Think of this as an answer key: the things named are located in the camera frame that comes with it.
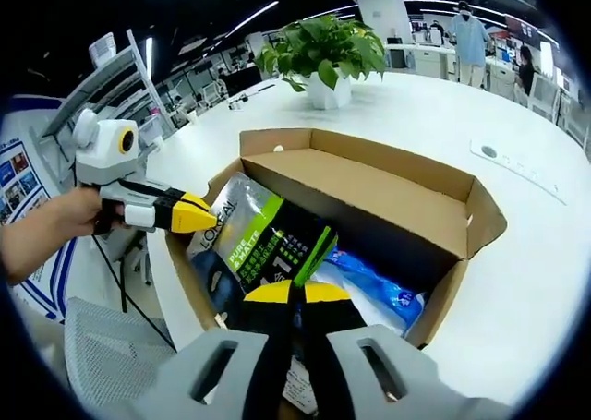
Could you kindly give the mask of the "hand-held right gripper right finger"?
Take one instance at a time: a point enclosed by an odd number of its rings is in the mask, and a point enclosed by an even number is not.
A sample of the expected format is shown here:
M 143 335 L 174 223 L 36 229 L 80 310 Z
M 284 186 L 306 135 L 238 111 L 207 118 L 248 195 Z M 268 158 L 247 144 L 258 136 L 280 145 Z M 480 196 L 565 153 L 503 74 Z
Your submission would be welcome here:
M 383 325 L 369 326 L 349 294 L 308 282 L 301 292 L 304 357 L 323 419 L 455 419 L 462 396 L 432 360 Z

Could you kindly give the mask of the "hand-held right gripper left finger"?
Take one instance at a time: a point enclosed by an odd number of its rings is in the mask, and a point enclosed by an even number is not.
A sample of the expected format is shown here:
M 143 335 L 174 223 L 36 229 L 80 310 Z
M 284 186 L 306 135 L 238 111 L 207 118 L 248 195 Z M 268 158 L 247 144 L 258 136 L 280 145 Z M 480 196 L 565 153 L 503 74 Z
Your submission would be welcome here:
M 157 419 L 275 419 L 291 365 L 292 282 L 262 285 L 229 329 L 211 328 L 160 369 Z

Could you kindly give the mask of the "person's left hand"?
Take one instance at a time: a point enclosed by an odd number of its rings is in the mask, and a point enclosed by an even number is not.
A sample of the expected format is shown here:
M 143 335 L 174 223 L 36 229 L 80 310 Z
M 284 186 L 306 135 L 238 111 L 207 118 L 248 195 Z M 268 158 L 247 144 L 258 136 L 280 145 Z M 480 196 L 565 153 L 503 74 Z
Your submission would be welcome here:
M 75 187 L 54 199 L 57 230 L 66 240 L 94 233 L 103 200 L 91 187 Z

